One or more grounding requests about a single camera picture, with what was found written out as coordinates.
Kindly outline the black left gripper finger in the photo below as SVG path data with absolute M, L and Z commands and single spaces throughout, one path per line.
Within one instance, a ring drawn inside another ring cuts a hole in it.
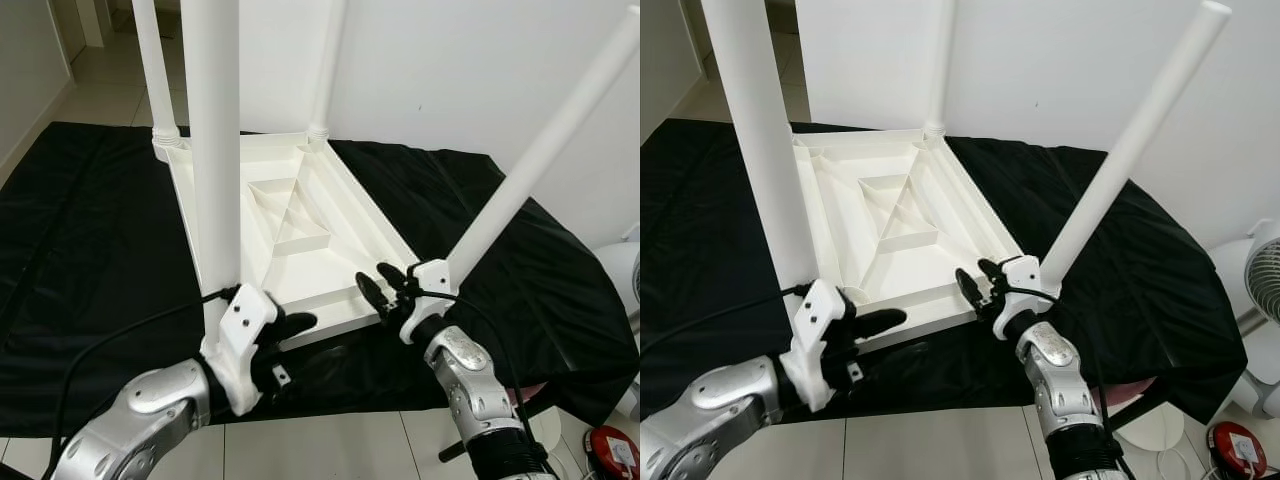
M 311 312 L 294 312 L 278 315 L 274 323 L 268 325 L 268 342 L 279 343 L 298 335 L 317 324 L 317 316 Z
M 900 326 L 906 320 L 908 314 L 901 308 L 882 308 L 859 314 L 849 328 L 849 338 L 867 340 Z
M 918 340 L 877 349 L 859 358 L 868 380 L 899 381 L 910 378 L 931 365 L 933 347 L 927 340 Z
M 296 389 L 340 389 L 349 383 L 348 370 L 353 349 L 349 346 L 291 353 L 285 372 Z

